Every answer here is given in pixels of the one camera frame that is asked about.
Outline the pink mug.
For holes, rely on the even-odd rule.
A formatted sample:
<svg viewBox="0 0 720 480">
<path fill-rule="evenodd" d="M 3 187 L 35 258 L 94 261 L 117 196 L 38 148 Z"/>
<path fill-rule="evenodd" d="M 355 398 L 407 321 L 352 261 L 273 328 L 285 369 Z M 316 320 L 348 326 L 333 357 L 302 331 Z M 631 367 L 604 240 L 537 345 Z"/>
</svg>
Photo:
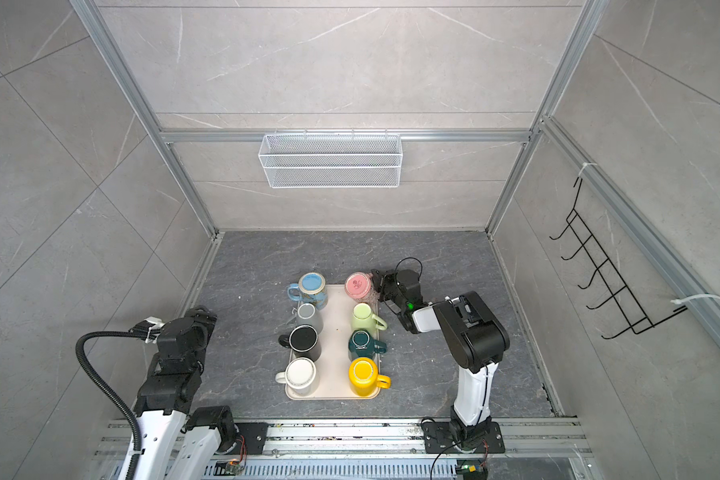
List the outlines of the pink mug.
<svg viewBox="0 0 720 480">
<path fill-rule="evenodd" d="M 373 296 L 372 275 L 365 272 L 352 273 L 345 281 L 345 292 L 356 302 L 367 303 Z"/>
</svg>

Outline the light green mug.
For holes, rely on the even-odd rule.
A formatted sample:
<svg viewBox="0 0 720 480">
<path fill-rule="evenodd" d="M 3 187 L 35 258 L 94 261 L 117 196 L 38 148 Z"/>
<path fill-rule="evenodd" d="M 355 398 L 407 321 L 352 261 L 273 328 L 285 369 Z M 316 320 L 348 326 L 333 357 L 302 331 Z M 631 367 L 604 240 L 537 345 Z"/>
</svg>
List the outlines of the light green mug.
<svg viewBox="0 0 720 480">
<path fill-rule="evenodd" d="M 385 320 L 374 313 L 367 303 L 358 303 L 353 308 L 351 326 L 353 330 L 365 330 L 371 335 L 378 331 L 385 331 L 388 324 Z"/>
</svg>

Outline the blue butterfly mug yellow inside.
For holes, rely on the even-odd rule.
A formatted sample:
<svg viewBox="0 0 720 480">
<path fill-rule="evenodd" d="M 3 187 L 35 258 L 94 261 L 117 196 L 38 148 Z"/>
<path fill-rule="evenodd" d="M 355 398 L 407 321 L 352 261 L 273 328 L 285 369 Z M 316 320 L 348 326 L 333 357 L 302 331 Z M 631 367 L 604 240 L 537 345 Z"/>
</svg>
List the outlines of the blue butterfly mug yellow inside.
<svg viewBox="0 0 720 480">
<path fill-rule="evenodd" d="M 304 274 L 297 283 L 289 285 L 286 294 L 291 301 L 309 303 L 322 310 L 328 303 L 326 280 L 317 272 Z"/>
</svg>

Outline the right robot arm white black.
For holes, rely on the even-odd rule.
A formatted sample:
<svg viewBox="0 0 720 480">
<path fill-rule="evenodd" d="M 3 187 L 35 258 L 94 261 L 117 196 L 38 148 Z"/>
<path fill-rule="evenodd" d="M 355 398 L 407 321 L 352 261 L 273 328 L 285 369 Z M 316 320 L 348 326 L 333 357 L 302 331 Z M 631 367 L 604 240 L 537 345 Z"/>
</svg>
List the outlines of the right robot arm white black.
<svg viewBox="0 0 720 480">
<path fill-rule="evenodd" d="M 444 451 L 471 450 L 499 438 L 499 427 L 491 417 L 490 392 L 510 337 L 477 292 L 428 303 L 421 294 L 420 277 L 409 269 L 374 270 L 371 281 L 380 302 L 396 305 L 392 312 L 405 330 L 442 333 L 459 367 L 457 396 L 449 422 L 427 422 L 423 430 L 432 439 L 443 438 Z"/>
</svg>

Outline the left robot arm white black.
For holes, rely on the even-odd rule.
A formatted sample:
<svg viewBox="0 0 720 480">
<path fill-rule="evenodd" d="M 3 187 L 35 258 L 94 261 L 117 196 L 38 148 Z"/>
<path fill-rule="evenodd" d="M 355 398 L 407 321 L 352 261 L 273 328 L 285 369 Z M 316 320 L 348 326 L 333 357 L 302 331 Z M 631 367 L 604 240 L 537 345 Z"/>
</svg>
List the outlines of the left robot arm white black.
<svg viewBox="0 0 720 480">
<path fill-rule="evenodd" d="M 241 445 L 228 406 L 190 410 L 216 322 L 216 314 L 197 306 L 171 321 L 149 317 L 128 331 L 95 331 L 77 340 L 75 354 L 82 370 L 124 415 L 131 430 L 121 479 L 199 479 L 214 455 Z M 157 346 L 133 406 L 89 361 L 85 344 L 96 338 L 132 338 Z"/>
</svg>

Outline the dark green mug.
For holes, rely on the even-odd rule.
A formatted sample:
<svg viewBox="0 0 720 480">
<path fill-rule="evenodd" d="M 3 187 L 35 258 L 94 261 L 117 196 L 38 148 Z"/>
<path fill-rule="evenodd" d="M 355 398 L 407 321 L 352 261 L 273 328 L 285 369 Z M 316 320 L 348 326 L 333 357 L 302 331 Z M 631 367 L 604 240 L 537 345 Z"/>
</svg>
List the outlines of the dark green mug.
<svg viewBox="0 0 720 480">
<path fill-rule="evenodd" d="M 375 359 L 377 355 L 387 352 L 387 344 L 376 340 L 367 330 L 354 330 L 348 341 L 349 360 L 357 358 Z"/>
</svg>

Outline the grey mug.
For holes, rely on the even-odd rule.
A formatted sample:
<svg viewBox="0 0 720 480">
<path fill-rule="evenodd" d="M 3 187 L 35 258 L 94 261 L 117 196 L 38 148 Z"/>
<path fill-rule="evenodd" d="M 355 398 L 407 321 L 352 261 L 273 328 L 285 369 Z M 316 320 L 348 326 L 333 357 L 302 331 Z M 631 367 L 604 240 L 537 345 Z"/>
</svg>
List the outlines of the grey mug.
<svg viewBox="0 0 720 480">
<path fill-rule="evenodd" d="M 313 327 L 317 333 L 323 330 L 323 319 L 320 311 L 312 303 L 301 303 L 294 309 L 296 322 L 298 325 L 309 325 Z"/>
</svg>

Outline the black mug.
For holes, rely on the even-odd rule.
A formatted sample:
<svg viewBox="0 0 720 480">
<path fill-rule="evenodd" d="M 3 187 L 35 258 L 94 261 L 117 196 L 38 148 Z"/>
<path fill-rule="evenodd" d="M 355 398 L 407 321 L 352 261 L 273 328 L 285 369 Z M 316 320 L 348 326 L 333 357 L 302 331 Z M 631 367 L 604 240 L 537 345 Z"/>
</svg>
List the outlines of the black mug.
<svg viewBox="0 0 720 480">
<path fill-rule="evenodd" d="M 309 358 L 313 362 L 317 362 L 322 353 L 319 333 L 311 325 L 296 326 L 289 334 L 280 335 L 278 343 L 290 349 L 296 358 Z"/>
</svg>

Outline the white mug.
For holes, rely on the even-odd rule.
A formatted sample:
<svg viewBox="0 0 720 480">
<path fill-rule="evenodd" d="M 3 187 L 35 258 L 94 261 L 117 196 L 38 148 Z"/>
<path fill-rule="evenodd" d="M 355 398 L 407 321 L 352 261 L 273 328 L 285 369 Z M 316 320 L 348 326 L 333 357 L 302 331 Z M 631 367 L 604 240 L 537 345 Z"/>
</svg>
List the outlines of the white mug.
<svg viewBox="0 0 720 480">
<path fill-rule="evenodd" d="M 285 385 L 297 397 L 307 397 L 316 391 L 320 378 L 315 363 L 309 358 L 299 357 L 275 375 L 275 382 Z"/>
</svg>

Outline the beige plastic tray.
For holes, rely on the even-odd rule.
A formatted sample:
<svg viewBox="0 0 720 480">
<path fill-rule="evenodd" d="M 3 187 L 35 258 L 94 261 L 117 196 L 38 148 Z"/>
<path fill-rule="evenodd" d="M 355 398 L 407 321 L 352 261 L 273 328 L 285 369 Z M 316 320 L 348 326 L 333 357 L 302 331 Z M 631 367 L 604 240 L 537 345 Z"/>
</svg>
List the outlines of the beige plastic tray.
<svg viewBox="0 0 720 480">
<path fill-rule="evenodd" d="M 351 365 L 348 342 L 353 333 L 351 319 L 356 301 L 347 295 L 343 284 L 329 284 L 326 291 L 328 303 L 319 311 L 323 329 L 319 334 L 322 352 L 316 362 L 318 385 L 310 394 L 302 395 L 285 384 L 285 393 L 291 400 L 373 399 L 381 388 L 377 387 L 367 396 L 359 396 L 348 375 Z"/>
</svg>

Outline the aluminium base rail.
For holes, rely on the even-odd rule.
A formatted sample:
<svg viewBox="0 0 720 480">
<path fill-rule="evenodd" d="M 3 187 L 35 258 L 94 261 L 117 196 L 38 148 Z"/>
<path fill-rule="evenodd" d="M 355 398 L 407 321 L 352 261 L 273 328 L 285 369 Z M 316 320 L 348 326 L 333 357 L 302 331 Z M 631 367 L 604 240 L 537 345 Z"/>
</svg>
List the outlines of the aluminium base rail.
<svg viewBox="0 0 720 480">
<path fill-rule="evenodd" d="M 456 440 L 443 419 L 249 419 L 146 427 L 139 478 L 599 479 L 574 418 L 500 418 Z"/>
</svg>

